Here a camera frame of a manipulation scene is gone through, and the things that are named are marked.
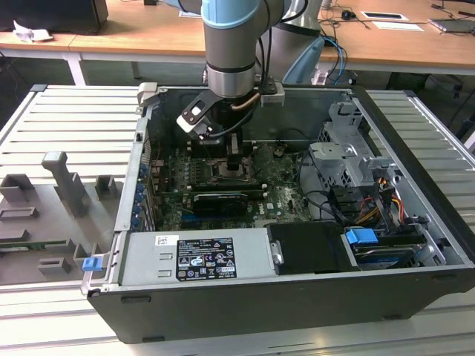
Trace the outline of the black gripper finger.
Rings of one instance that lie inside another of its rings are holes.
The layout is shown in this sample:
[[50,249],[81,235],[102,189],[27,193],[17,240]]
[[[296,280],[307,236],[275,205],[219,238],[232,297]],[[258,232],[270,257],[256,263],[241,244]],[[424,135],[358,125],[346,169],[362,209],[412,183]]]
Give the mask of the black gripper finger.
[[230,133],[226,137],[227,169],[237,171],[243,158],[243,134],[241,131]]

